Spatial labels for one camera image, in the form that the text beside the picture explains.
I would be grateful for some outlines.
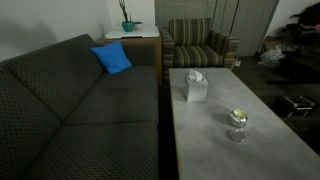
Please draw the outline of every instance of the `gray coffee table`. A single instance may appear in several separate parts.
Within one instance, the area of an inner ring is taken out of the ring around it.
[[[320,158],[229,69],[195,69],[209,83],[206,101],[186,102],[188,69],[170,69],[180,179],[320,179]],[[231,110],[248,112],[243,142],[228,132]]]

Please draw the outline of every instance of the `white wall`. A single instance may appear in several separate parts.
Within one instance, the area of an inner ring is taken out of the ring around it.
[[[154,0],[125,0],[128,20],[131,14],[132,21],[141,21],[144,26],[155,26]],[[108,11],[113,30],[121,29],[124,16],[118,0],[107,0]]]
[[[277,32],[285,25],[298,21],[298,18],[290,18],[290,16],[300,14],[305,8],[318,2],[319,0],[280,0],[267,35],[276,36]]]
[[[110,29],[106,0],[0,0],[0,61]]]

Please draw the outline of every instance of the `blue pillow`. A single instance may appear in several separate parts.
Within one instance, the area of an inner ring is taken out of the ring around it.
[[[103,47],[91,48],[91,50],[108,70],[109,74],[116,74],[132,66],[123,51],[120,41],[110,43]]]

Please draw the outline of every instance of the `striped armchair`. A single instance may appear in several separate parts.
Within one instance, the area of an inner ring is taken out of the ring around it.
[[[227,67],[233,69],[239,40],[210,29],[211,19],[171,19],[161,30],[163,84],[169,68]]]

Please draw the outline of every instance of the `sofa armrest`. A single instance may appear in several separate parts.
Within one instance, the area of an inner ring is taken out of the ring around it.
[[[162,79],[164,87],[169,86],[169,68],[173,67],[174,42],[168,30],[160,31],[162,37]]]
[[[133,66],[155,66],[152,44],[122,44],[122,47]]]
[[[223,57],[223,67],[233,68],[236,56],[239,39],[227,33],[220,31],[210,31],[209,46]]]

